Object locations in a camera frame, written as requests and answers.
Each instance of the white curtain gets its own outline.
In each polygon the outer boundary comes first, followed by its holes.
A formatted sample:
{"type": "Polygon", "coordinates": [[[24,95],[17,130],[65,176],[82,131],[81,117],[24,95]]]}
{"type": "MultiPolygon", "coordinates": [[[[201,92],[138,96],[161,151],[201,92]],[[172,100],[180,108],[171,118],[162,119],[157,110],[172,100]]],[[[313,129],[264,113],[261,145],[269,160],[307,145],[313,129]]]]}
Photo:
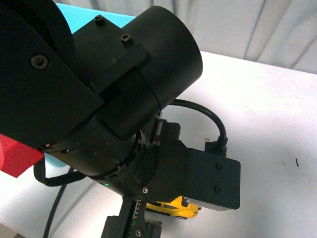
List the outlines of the white curtain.
{"type": "Polygon", "coordinates": [[[202,51],[317,74],[317,0],[56,0],[137,16],[177,15],[202,51]]]}

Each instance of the cyan object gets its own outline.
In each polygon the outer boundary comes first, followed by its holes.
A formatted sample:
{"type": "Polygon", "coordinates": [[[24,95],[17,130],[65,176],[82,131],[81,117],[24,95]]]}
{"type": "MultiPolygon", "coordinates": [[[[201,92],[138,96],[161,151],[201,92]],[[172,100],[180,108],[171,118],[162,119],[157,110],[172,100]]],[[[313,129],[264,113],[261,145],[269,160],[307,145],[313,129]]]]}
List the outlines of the cyan object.
{"type": "Polygon", "coordinates": [[[64,167],[66,164],[57,158],[53,157],[52,155],[49,155],[47,153],[44,153],[45,155],[45,162],[47,162],[50,165],[53,165],[55,167],[61,168],[64,167]]]}
{"type": "Polygon", "coordinates": [[[123,27],[127,23],[129,23],[131,20],[133,20],[134,16],[127,16],[127,15],[121,15],[117,13],[111,13],[111,12],[105,12],[105,11],[98,11],[98,10],[92,10],[77,6],[69,6],[64,4],[56,4],[59,8],[59,10],[63,13],[69,28],[71,30],[71,33],[74,33],[78,29],[80,29],[82,26],[90,22],[94,19],[97,15],[102,15],[104,18],[111,21],[113,24],[117,25],[118,27],[123,27]]]}

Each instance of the robotic arm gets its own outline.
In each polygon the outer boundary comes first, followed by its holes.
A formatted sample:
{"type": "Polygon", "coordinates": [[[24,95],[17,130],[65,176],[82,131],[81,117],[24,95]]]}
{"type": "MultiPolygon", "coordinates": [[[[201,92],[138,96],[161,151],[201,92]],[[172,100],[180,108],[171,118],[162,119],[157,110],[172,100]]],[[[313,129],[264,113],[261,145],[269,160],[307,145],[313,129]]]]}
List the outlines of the robotic arm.
{"type": "Polygon", "coordinates": [[[239,208],[240,163],[226,158],[226,136],[205,152],[187,148],[180,126],[158,117],[171,103],[193,105],[175,98],[203,68],[171,12],[151,7],[122,29],[98,15],[71,35],[51,0],[0,0],[0,26],[0,133],[77,170],[47,179],[41,160],[34,171],[44,184],[87,176],[123,196],[102,237],[159,237],[160,224],[144,221],[146,203],[180,195],[239,208]]]}

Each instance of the black metal bracket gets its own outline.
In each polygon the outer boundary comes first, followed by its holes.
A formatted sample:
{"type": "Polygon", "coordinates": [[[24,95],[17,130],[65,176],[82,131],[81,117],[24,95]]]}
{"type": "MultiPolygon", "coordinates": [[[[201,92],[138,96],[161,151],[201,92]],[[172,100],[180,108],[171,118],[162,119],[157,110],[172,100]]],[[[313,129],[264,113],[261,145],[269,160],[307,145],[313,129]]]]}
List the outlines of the black metal bracket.
{"type": "Polygon", "coordinates": [[[157,157],[156,173],[146,185],[149,192],[141,199],[171,202],[182,195],[190,203],[218,211],[239,208],[238,161],[186,148],[180,140],[161,141],[157,157]]]}
{"type": "Polygon", "coordinates": [[[101,238],[160,238],[161,222],[146,222],[147,203],[123,197],[119,216],[107,217],[101,238]]]}
{"type": "Polygon", "coordinates": [[[21,17],[1,9],[0,25],[2,134],[37,148],[61,140],[104,104],[21,17]]]}
{"type": "Polygon", "coordinates": [[[146,57],[142,43],[101,15],[73,34],[75,74],[100,94],[146,57]]]}

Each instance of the black cable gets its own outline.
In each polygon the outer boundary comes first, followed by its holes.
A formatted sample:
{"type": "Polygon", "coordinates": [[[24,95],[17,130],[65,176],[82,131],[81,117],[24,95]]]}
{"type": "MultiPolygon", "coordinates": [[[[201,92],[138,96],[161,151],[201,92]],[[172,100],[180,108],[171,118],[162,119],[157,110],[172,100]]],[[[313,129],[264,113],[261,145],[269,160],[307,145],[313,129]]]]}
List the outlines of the black cable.
{"type": "Polygon", "coordinates": [[[64,184],[76,182],[84,179],[86,176],[79,171],[69,174],[60,175],[53,178],[46,178],[45,160],[44,158],[37,162],[33,167],[34,177],[37,181],[49,187],[61,186],[64,184]]]}
{"type": "MultiPolygon", "coordinates": [[[[74,171],[73,168],[69,168],[67,174],[70,174],[73,171],[74,171]]],[[[57,210],[57,207],[58,207],[58,204],[60,202],[60,199],[61,199],[61,197],[63,196],[63,194],[65,192],[66,187],[67,187],[67,184],[62,185],[60,187],[59,191],[58,191],[58,194],[57,194],[57,196],[55,198],[55,201],[54,201],[54,204],[52,206],[51,212],[49,214],[48,221],[47,221],[46,226],[45,226],[43,238],[48,238],[49,237],[49,233],[50,233],[50,229],[51,229],[51,225],[52,225],[52,222],[53,222],[53,218],[54,218],[55,212],[57,210]]]]}
{"type": "Polygon", "coordinates": [[[190,108],[193,110],[196,110],[200,113],[203,113],[207,117],[209,117],[218,127],[220,136],[218,137],[217,140],[217,147],[220,148],[220,150],[223,150],[224,147],[227,144],[228,138],[227,138],[227,132],[226,128],[224,127],[224,124],[222,123],[221,119],[212,111],[210,111],[208,108],[205,108],[202,105],[199,105],[197,103],[181,100],[181,99],[175,99],[170,105],[173,106],[180,106],[180,107],[185,107],[185,108],[190,108]]]}

